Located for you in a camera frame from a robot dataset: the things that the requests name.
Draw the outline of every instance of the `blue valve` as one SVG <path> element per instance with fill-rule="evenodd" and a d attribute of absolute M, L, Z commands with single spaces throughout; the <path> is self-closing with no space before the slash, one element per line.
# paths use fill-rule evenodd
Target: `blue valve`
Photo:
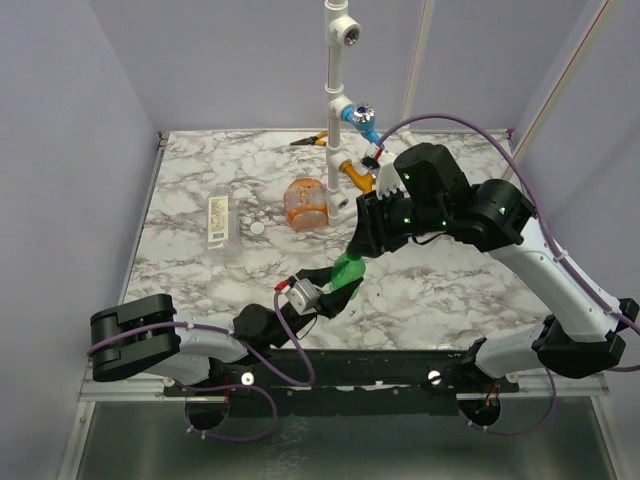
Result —
<path fill-rule="evenodd" d="M 342 111 L 342 120 L 353 125 L 355 129 L 360 132 L 360 135 L 369 142 L 375 144 L 380 140 L 380 135 L 378 135 L 375 130 L 376 113 L 371 105 L 365 103 L 361 103 L 355 107 L 349 105 Z"/>

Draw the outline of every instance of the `wire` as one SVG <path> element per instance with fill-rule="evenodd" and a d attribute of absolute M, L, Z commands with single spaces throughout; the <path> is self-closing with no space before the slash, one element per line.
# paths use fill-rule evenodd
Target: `wire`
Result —
<path fill-rule="evenodd" d="M 547 376 L 549 377 L 549 383 L 551 384 L 551 404 L 549 405 L 549 410 L 547 410 L 547 413 L 544 415 L 544 417 L 542 417 L 542 419 L 535 425 L 532 425 L 527 428 L 523 428 L 521 430 L 500 430 L 497 428 L 494 429 L 494 428 L 487 428 L 487 427 L 480 426 L 477 423 L 473 423 L 469 419 L 469 417 L 467 417 L 462 411 L 460 412 L 460 414 L 468 420 L 467 425 L 469 427 L 484 433 L 490 433 L 491 435 L 500 435 L 503 437 L 515 437 L 518 435 L 526 435 L 528 433 L 533 433 L 545 428 L 547 425 L 549 425 L 549 423 L 551 423 L 551 420 L 553 420 L 553 417 L 558 408 L 558 391 L 556 388 L 556 382 L 553 380 L 553 374 L 551 373 L 551 371 L 547 368 L 545 368 L 545 371 L 547 372 Z"/>
<path fill-rule="evenodd" d="M 203 435 L 204 437 L 215 438 L 216 440 L 224 440 L 227 442 L 237 442 L 237 443 L 247 443 L 247 442 L 255 442 L 257 440 L 268 438 L 272 436 L 278 429 L 278 409 L 276 407 L 276 402 L 273 400 L 273 397 L 269 395 L 269 393 L 263 388 L 260 388 L 256 385 L 241 385 L 241 384 L 223 385 L 221 387 L 191 387 L 189 385 L 183 385 L 180 382 L 176 382 L 176 384 L 179 385 L 181 388 L 184 388 L 186 390 L 191 390 L 193 392 L 220 392 L 223 390 L 225 392 L 228 392 L 232 388 L 235 388 L 236 390 L 241 388 L 244 388 L 245 390 L 253 390 L 258 392 L 264 398 L 266 398 L 267 401 L 269 402 L 269 405 L 271 406 L 271 413 L 272 413 L 271 424 L 269 425 L 269 428 L 267 428 L 266 430 L 260 433 L 248 435 L 246 437 L 233 437 L 229 435 L 222 435 L 220 433 L 215 433 L 212 430 L 198 430 L 193 426 L 193 424 L 191 423 L 191 419 L 189 418 L 189 414 L 186 413 L 185 411 L 184 419 L 187 422 L 187 425 L 189 425 L 189 428 L 187 429 L 187 433 L 195 432 L 200 435 Z"/>
<path fill-rule="evenodd" d="M 309 330 L 307 330 L 306 332 L 304 332 L 304 335 L 301 337 L 298 337 L 298 340 L 302 340 L 304 337 L 306 337 L 307 335 L 309 335 L 309 333 L 311 332 L 311 330 L 313 330 L 313 327 L 316 326 L 316 323 L 318 323 L 318 316 L 316 315 L 313 319 L 313 323 L 311 324 L 311 326 L 309 327 Z"/>
<path fill-rule="evenodd" d="M 280 377 L 284 381 L 286 381 L 286 382 L 288 382 L 288 383 L 290 383 L 292 385 L 298 386 L 298 387 L 310 387 L 316 381 L 315 371 L 313 369 L 313 365 L 311 363 L 311 360 L 309 360 L 309 357 L 305 353 L 304 349 L 300 345 L 300 343 L 299 343 L 298 339 L 296 338 L 295 334 L 293 333 L 293 331 L 291 330 L 291 328 L 287 324 L 287 321 L 285 320 L 284 316 L 282 315 L 282 311 L 280 310 L 280 305 L 278 304 L 278 298 L 279 298 L 280 295 L 281 295 L 281 292 L 276 290 L 275 295 L 273 297 L 273 307 L 274 307 L 274 310 L 276 312 L 276 316 L 278 317 L 278 321 L 282 325 L 282 328 L 286 332 L 287 336 L 289 337 L 291 342 L 293 342 L 293 345 L 296 348 L 296 350 L 297 350 L 298 354 L 300 355 L 300 357 L 302 358 L 303 363 L 307 367 L 307 371 L 309 372 L 309 380 L 306 381 L 306 382 L 301 382 L 299 380 L 291 378 L 290 376 L 288 376 L 284 372 L 280 371 L 271 362 L 269 362 L 265 357 L 263 357 L 251 345 L 249 345 L 248 343 L 246 343 L 246 342 L 244 342 L 242 340 L 238 340 L 238 341 L 247 349 L 247 351 L 249 353 L 251 353 L 254 357 L 256 357 L 258 360 L 260 360 L 260 362 L 262 362 L 262 364 L 265 367 L 267 367 L 271 372 L 273 372 L 275 375 L 277 375 L 278 377 Z M 145 325 L 143 327 L 133 328 L 131 330 L 127 330 L 126 332 L 119 333 L 119 334 L 114 335 L 114 336 L 109 337 L 109 338 L 105 338 L 104 340 L 101 340 L 100 342 L 92 345 L 91 348 L 89 348 L 89 350 L 87 350 L 87 356 L 91 357 L 98 350 L 101 350 L 101 349 L 103 349 L 105 347 L 108 347 L 109 345 L 113 345 L 114 343 L 120 342 L 122 340 L 126 340 L 127 338 L 135 337 L 135 336 L 141 335 L 141 334 L 146 334 L 146 333 L 148 333 L 150 331 L 153 331 L 153 330 L 160 330 L 160 329 L 165 329 L 165 328 L 185 328 L 185 329 L 195 328 L 195 329 L 199 329 L 199 330 L 208 330 L 208 331 L 212 331 L 212 332 L 218 332 L 218 333 L 221 333 L 221 334 L 227 335 L 227 336 L 232 336 L 231 332 L 229 330 L 227 330 L 226 328 L 216 327 L 216 326 L 213 326 L 213 325 L 205 325 L 205 324 L 201 324 L 201 323 L 191 323 L 190 324 L 188 322 L 160 322 L 160 323 L 154 323 L 152 325 Z M 244 388 L 244 389 L 247 389 L 247 390 L 254 390 L 254 391 L 260 393 L 262 396 L 264 396 L 267 399 L 267 401 L 271 405 L 271 410 L 273 412 L 272 425 L 267 430 L 265 430 L 262 433 L 258 433 L 258 434 L 255 434 L 255 435 L 250 435 L 250 436 L 247 436 L 247 437 L 230 437 L 230 436 L 226 436 L 226 435 L 213 433 L 210 430 L 205 430 L 205 431 L 197 430 L 191 425 L 191 422 L 190 422 L 190 420 L 189 420 L 189 418 L 187 416 L 186 417 L 186 421 L 189 424 L 189 428 L 190 428 L 189 431 L 195 431 L 195 432 L 200 433 L 201 435 L 204 435 L 206 437 L 216 438 L 216 439 L 219 439 L 219 440 L 227 440 L 227 441 L 231 441 L 231 442 L 252 442 L 252 441 L 260 440 L 260 439 L 266 438 L 268 436 L 271 436 L 275 432 L 275 430 L 277 428 L 277 421 L 278 421 L 277 415 L 278 415 L 278 412 L 277 412 L 275 401 L 273 400 L 273 397 L 271 397 L 271 395 L 269 395 L 269 393 L 266 390 L 264 390 L 264 389 L 262 389 L 262 388 L 260 388 L 258 386 L 255 386 L 255 385 L 240 385 L 240 384 L 238 384 L 238 385 L 222 385 L 222 386 L 217 386 L 217 387 L 191 387 L 189 385 L 183 385 L 183 384 L 180 384 L 180 383 L 179 383 L 179 385 L 184 389 L 195 391 L 195 392 L 218 392 L 218 391 L 228 392 L 232 388 L 236 388 L 236 389 Z"/>
<path fill-rule="evenodd" d="M 498 399 L 498 397 L 500 396 L 500 394 L 499 394 L 499 392 L 498 392 L 497 390 L 498 390 L 498 381 L 497 381 L 497 380 L 495 380 L 495 381 L 493 382 L 493 385 L 491 385 L 491 390 L 489 390 L 489 393 L 487 393 L 487 396 L 486 396 L 486 397 L 484 397 L 484 405 L 485 405 L 485 407 L 488 407 L 488 406 L 489 406 L 490 398 L 491 398 L 491 394 L 492 394 L 492 393 L 495 393 L 495 394 L 496 394 L 496 400 Z"/>
<path fill-rule="evenodd" d="M 415 235 L 412 235 L 411 240 L 413 240 L 413 243 L 415 243 L 416 245 L 429 245 L 436 238 L 441 237 L 442 235 L 444 235 L 444 232 L 434 235 L 433 237 L 429 237 L 424 242 L 419 242 L 418 238 Z"/>
<path fill-rule="evenodd" d="M 446 113 L 431 113 L 426 115 L 416 115 L 414 117 L 407 118 L 406 120 L 403 120 L 402 122 L 391 127 L 380 137 L 378 142 L 376 142 L 376 145 L 380 147 L 380 149 L 382 150 L 382 147 L 381 147 L 382 143 L 387 138 L 389 138 L 390 135 L 398 131 L 400 128 L 404 127 L 405 125 L 409 125 L 410 123 L 417 122 L 419 120 L 429 120 L 434 118 L 451 120 L 453 122 L 460 123 L 461 125 L 464 125 L 470 128 L 471 130 L 475 131 L 476 133 L 480 134 L 481 136 L 483 136 L 485 139 L 487 139 L 489 143 L 491 143 L 491 145 L 493 145 L 496 148 L 496 150 L 498 150 L 500 155 L 502 155 L 502 158 L 505 159 L 505 161 L 509 164 L 509 167 L 511 167 L 511 170 L 513 170 L 513 173 L 516 174 L 516 177 L 518 177 L 518 179 L 524 186 L 524 189 L 529 193 L 529 197 L 531 198 L 531 203 L 533 203 L 533 205 L 535 206 L 538 212 L 538 221 L 540 222 L 540 230 L 542 231 L 542 236 L 547 242 L 549 249 L 553 253 L 555 260 L 560 265 L 562 265 L 562 267 L 569 274 L 569 276 L 580 286 L 580 288 L 582 288 L 582 290 L 584 290 L 584 292 L 600 308 L 602 308 L 605 312 L 609 313 L 620 323 L 626 325 L 627 327 L 631 328 L 635 333 L 640 335 L 640 326 L 636 325 L 632 320 L 624 316 L 622 313 L 614 311 L 614 308 L 612 308 L 611 305 L 609 305 L 606 302 L 606 300 L 604 300 L 598 294 L 598 292 L 595 291 L 595 289 L 589 284 L 589 282 L 573 267 L 573 265 L 571 265 L 571 263 L 569 262 L 569 259 L 567 258 L 566 252 L 563 252 L 560 249 L 555 239 L 553 238 L 553 235 L 551 234 L 551 230 L 547 223 L 546 217 L 545 215 L 543 215 L 543 212 L 541 211 L 540 202 L 538 202 L 536 198 L 535 190 L 533 189 L 531 184 L 528 182 L 526 177 L 522 174 L 522 172 L 514 162 L 513 158 L 511 158 L 511 155 L 509 155 L 507 151 L 502 147 L 502 145 L 500 145 L 500 143 L 495 138 L 493 138 L 486 130 L 456 115 L 448 115 Z M 609 369 L 609 371 L 612 371 L 612 372 L 637 372 L 639 370 L 640 370 L 640 364 L 632 365 L 629 367 L 613 367 Z"/>

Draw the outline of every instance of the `plastic bottle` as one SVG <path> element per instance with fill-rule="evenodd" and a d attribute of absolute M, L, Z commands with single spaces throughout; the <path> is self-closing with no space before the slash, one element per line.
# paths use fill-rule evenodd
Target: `plastic bottle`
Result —
<path fill-rule="evenodd" d="M 315 178 L 297 178 L 284 192 L 284 209 L 296 230 L 319 228 L 327 224 L 328 212 L 324 184 Z"/>
<path fill-rule="evenodd" d="M 240 249 L 240 224 L 231 189 L 218 185 L 207 197 L 206 250 L 210 255 L 226 261 Z"/>
<path fill-rule="evenodd" d="M 333 264 L 333 270 L 331 271 L 331 291 L 333 292 L 354 280 L 364 277 L 366 269 L 367 267 L 362 257 L 352 256 L 346 252 L 343 253 L 338 257 L 336 263 Z M 354 298 L 357 294 L 358 290 L 353 292 L 351 298 Z"/>

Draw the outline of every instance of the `bottle label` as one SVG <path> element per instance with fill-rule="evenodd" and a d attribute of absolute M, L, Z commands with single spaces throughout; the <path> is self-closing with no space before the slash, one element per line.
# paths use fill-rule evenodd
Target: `bottle label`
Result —
<path fill-rule="evenodd" d="M 210 197 L 207 222 L 207 242 L 229 238 L 229 197 Z"/>

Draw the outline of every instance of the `grey connector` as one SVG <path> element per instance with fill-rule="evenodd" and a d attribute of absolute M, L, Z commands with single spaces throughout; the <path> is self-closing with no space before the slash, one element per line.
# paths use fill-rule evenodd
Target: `grey connector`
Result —
<path fill-rule="evenodd" d="M 293 287 L 287 290 L 284 296 L 289 300 L 296 312 L 303 314 L 311 310 L 318 303 L 320 292 L 307 278 L 298 280 Z"/>

